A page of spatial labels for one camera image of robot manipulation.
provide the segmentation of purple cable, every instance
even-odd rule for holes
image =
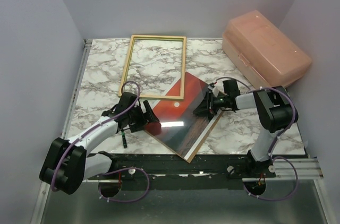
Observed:
[[[275,144],[276,142],[278,141],[278,137],[281,136],[283,133],[285,133],[292,125],[293,123],[295,122],[295,118],[296,118],[296,110],[295,110],[295,106],[293,104],[293,101],[286,95],[284,94],[283,92],[277,90],[277,89],[274,89],[274,88],[262,88],[262,89],[259,89],[259,90],[252,90],[250,92],[255,92],[255,91],[260,91],[260,90],[271,90],[273,92],[276,92],[276,93],[279,93],[281,96],[283,96],[285,99],[287,99],[287,101],[289,102],[290,106],[292,107],[292,120],[291,122],[288,124],[287,127],[285,127],[283,130],[281,130],[280,132],[277,133],[277,135],[275,136],[271,146],[269,147],[269,151],[268,151],[268,154],[271,158],[272,156],[272,153],[274,151],[274,148],[275,148]],[[256,196],[254,194],[251,194],[247,188],[245,187],[245,185],[243,185],[243,188],[245,189],[245,191],[252,197],[255,197],[256,199],[260,199],[260,200],[264,200],[264,201],[282,201],[282,200],[286,200],[286,199],[289,199],[290,197],[292,197],[296,191],[298,190],[298,187],[299,187],[299,177],[298,177],[298,172],[296,171],[294,165],[289,161],[287,160],[286,158],[284,157],[281,157],[281,156],[278,156],[278,157],[275,157],[272,159],[272,161],[274,162],[275,160],[277,159],[283,159],[285,160],[286,162],[288,162],[293,170],[294,170],[294,173],[295,173],[295,177],[296,177],[296,183],[295,183],[295,187],[294,187],[294,190],[292,192],[290,192],[288,195],[284,196],[284,197],[281,197],[279,199],[268,199],[266,197],[261,197],[261,196]]]
[[[223,77],[220,77],[220,78],[217,78],[215,81],[219,81],[221,79],[233,79],[233,80],[236,80],[237,82],[239,82],[240,84],[244,85],[249,91],[251,91],[250,87],[248,85],[246,85],[244,82],[238,80],[238,79],[235,79],[235,78],[232,78],[232,77],[228,77],[228,76],[223,76]]]
[[[133,82],[133,81],[126,81],[126,82],[123,84],[123,86],[122,86],[122,92],[123,92],[123,90],[124,90],[125,85],[127,85],[128,83],[133,83],[133,84],[135,84],[135,85],[137,86],[138,93],[137,93],[137,97],[136,97],[135,101],[134,101],[129,107],[127,107],[127,109],[125,109],[125,110],[122,111],[121,113],[119,113],[119,114],[113,116],[113,117],[110,118],[110,119],[107,119],[107,120],[103,121],[103,122],[101,123],[102,125],[103,125],[103,124],[106,124],[106,123],[108,123],[108,122],[110,122],[110,121],[112,121],[112,120],[114,120],[114,119],[117,119],[117,118],[120,117],[121,115],[125,114],[125,113],[126,113],[127,111],[129,111],[132,107],[134,107],[134,105],[137,103],[137,101],[138,101],[138,99],[139,99],[139,96],[140,96],[140,87],[139,87],[138,83],[136,83],[136,82]],[[91,129],[85,131],[85,132],[81,135],[81,137],[83,138],[84,136],[90,134],[91,132],[93,132],[93,131],[94,131],[95,129],[97,129],[98,127],[100,127],[100,124],[97,124],[96,126],[92,127]],[[59,171],[59,169],[60,169],[60,167],[61,167],[61,165],[62,165],[64,159],[66,158],[68,152],[72,149],[72,147],[73,147],[76,143],[78,143],[79,141],[80,141],[80,139],[74,140],[74,141],[69,145],[69,147],[66,148],[66,150],[65,150],[64,153],[63,153],[63,155],[61,156],[61,158],[60,158],[60,160],[59,160],[59,162],[58,162],[58,164],[57,164],[57,166],[56,166],[56,168],[55,168],[55,170],[54,170],[53,177],[52,177],[52,181],[51,181],[51,190],[52,190],[53,192],[57,192],[57,191],[58,191],[58,189],[55,187],[55,181],[56,181],[56,178],[57,178],[58,171]]]
[[[126,167],[126,168],[122,168],[122,169],[119,169],[119,170],[116,170],[116,171],[113,171],[113,172],[109,172],[109,173],[106,173],[106,174],[103,174],[103,175],[112,175],[112,174],[116,174],[116,173],[119,173],[119,172],[122,172],[122,171],[126,171],[126,170],[130,170],[130,169],[135,169],[135,170],[138,170],[138,171],[141,171],[147,178],[147,182],[148,182],[148,185],[147,185],[147,188],[145,189],[144,193],[140,196],[140,197],[137,197],[136,199],[130,199],[130,200],[119,200],[119,199],[113,199],[113,198],[110,198],[110,197],[104,197],[102,194],[101,194],[101,188],[99,187],[99,194],[100,194],[100,198],[104,198],[106,200],[109,200],[109,201],[112,201],[112,202],[119,202],[119,203],[133,203],[133,202],[136,202],[140,199],[142,199],[143,197],[146,196],[146,194],[148,193],[149,191],[149,187],[150,187],[150,179],[149,179],[149,176],[148,174],[141,168],[138,168],[138,167]]]

